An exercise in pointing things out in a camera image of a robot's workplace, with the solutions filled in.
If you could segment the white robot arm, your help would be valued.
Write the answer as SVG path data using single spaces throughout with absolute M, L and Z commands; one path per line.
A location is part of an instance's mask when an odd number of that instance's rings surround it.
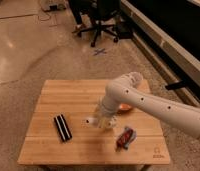
M 200 141 L 200 108 L 141 92 L 137 87 L 142 79 L 140 73 L 131 72 L 108 82 L 105 95 L 99 103 L 97 125 L 112 128 L 112 120 L 119 106 L 127 104 Z

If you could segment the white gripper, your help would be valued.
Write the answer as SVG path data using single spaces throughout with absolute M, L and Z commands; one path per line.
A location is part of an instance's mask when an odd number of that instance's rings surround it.
M 94 118 L 96 119 L 96 126 L 101 129 L 113 129 L 116 126 L 116 117 L 107 113 L 102 101 L 97 104 Z

